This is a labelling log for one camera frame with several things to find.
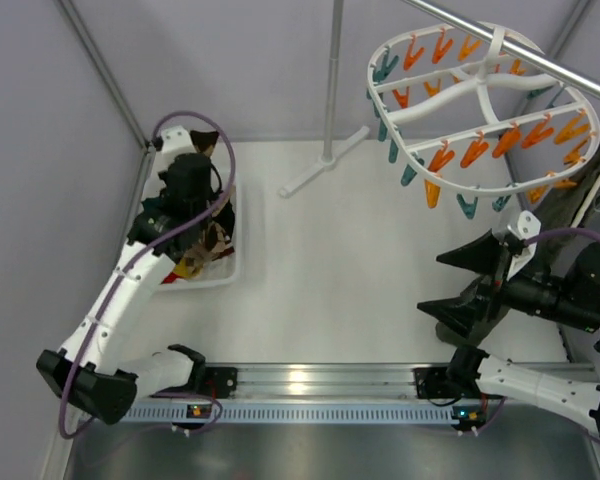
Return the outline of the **dark teal sock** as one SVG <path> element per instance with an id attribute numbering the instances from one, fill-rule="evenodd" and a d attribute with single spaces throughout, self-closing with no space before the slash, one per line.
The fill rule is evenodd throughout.
<path id="1" fill-rule="evenodd" d="M 161 206 L 162 199 L 160 197 L 145 198 L 141 201 L 141 212 L 153 213 L 159 211 Z"/>

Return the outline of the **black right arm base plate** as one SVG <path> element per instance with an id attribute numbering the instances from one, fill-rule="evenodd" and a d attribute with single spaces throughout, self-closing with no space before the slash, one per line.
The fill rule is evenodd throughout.
<path id="1" fill-rule="evenodd" d="M 417 397 L 425 400 L 479 400 L 485 394 L 477 386 L 479 374 L 452 370 L 446 367 L 421 367 L 413 370 Z M 502 395 L 486 393 L 489 400 L 500 400 Z"/>

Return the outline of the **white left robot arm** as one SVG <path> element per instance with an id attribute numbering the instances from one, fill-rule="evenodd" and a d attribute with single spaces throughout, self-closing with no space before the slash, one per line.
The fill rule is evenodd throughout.
<path id="1" fill-rule="evenodd" d="M 205 358 L 174 344 L 144 359 L 123 362 L 125 341 L 164 279 L 202 238 L 212 214 L 229 197 L 212 186 L 212 161 L 191 131 L 176 126 L 155 138 L 164 167 L 156 199 L 135 217 L 118 263 L 96 302 L 56 350 L 45 349 L 36 369 L 60 401 L 58 427 L 69 407 L 112 425 L 138 399 L 167 389 L 195 393 L 205 376 Z"/>

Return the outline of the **orange brown argyle sock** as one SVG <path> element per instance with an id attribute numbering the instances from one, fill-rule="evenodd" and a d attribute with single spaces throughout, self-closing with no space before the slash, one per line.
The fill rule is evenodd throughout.
<path id="1" fill-rule="evenodd" d="M 216 222 L 216 215 L 220 210 L 212 215 L 201 240 L 187 252 L 187 257 L 192 261 L 212 262 L 234 252 L 233 239 L 229 239 L 222 227 Z"/>

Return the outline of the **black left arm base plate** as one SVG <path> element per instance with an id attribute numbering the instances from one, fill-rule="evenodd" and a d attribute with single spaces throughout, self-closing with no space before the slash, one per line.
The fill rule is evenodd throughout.
<path id="1" fill-rule="evenodd" d="M 236 390 L 237 377 L 238 369 L 235 367 L 200 367 L 179 390 L 187 394 L 226 399 Z"/>

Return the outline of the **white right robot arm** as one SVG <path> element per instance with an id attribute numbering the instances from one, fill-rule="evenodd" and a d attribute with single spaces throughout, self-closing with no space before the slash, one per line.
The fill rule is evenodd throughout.
<path id="1" fill-rule="evenodd" d="M 513 399 L 567 419 L 600 442 L 600 382 L 559 378 L 523 367 L 484 349 L 473 339 L 479 327 L 520 314 L 557 327 L 597 335 L 600 353 L 600 237 L 582 230 L 590 243 L 564 276 L 537 264 L 540 249 L 569 234 L 559 228 L 527 237 L 489 231 L 437 256 L 438 263 L 468 270 L 475 281 L 454 297 L 418 303 L 420 312 L 459 336 L 445 377 L 453 397 Z"/>

